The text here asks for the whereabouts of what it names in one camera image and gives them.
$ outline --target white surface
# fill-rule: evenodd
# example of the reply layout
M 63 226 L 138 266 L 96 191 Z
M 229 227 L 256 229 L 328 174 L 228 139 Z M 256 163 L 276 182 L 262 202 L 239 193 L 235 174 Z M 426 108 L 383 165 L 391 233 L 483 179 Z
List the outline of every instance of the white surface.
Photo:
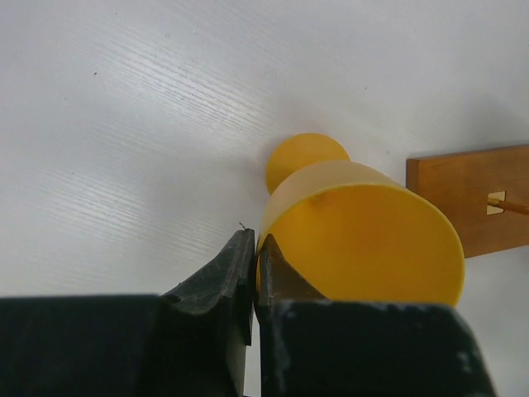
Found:
M 294 133 L 400 182 L 410 155 L 527 142 L 528 21 L 526 0 L 2 0 L 0 294 L 166 291 L 259 226 Z M 528 257 L 469 261 L 460 305 L 505 397 L 529 395 Z

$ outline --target wooden board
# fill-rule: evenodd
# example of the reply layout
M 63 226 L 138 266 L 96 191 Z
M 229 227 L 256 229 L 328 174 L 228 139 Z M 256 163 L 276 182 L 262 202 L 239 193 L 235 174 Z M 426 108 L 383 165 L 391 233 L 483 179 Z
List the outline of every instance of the wooden board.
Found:
M 529 145 L 408 159 L 407 188 L 450 219 L 467 258 L 529 244 L 528 216 L 487 214 L 491 193 L 529 203 Z

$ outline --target square hole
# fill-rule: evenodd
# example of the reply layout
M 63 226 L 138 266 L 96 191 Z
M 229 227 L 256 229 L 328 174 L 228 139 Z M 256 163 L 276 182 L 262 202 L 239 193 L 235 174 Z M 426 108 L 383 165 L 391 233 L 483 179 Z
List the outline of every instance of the square hole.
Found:
M 503 192 L 494 192 L 494 193 L 488 194 L 488 198 L 489 199 L 497 199 L 497 200 L 505 201 L 506 195 L 507 195 L 507 193 L 505 191 L 503 191 Z M 501 209 L 501 208 L 493 207 L 492 205 L 488 205 L 487 204 L 487 215 L 493 215 L 495 213 L 502 213 L 503 211 L 504 210 Z

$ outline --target yellow circular base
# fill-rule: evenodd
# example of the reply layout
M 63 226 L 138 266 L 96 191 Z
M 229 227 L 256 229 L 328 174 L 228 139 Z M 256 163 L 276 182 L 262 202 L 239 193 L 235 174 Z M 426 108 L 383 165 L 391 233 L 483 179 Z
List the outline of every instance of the yellow circular base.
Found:
M 329 299 L 456 305 L 463 249 L 445 215 L 424 198 L 349 161 L 337 142 L 318 134 L 287 140 L 267 171 L 273 193 L 258 250 L 272 234 L 287 262 Z
M 266 188 L 272 194 L 292 173 L 328 160 L 350 160 L 346 150 L 329 136 L 316 133 L 292 136 L 279 145 L 266 166 Z

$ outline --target yellow object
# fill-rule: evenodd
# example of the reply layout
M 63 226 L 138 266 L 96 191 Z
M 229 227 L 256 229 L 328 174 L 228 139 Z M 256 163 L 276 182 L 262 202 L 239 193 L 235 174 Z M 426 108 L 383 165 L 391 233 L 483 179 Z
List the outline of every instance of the yellow object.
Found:
M 327 298 L 456 305 L 465 277 L 460 239 L 424 198 L 334 140 L 302 134 L 270 157 L 271 196 L 258 250 L 274 235 L 285 259 Z

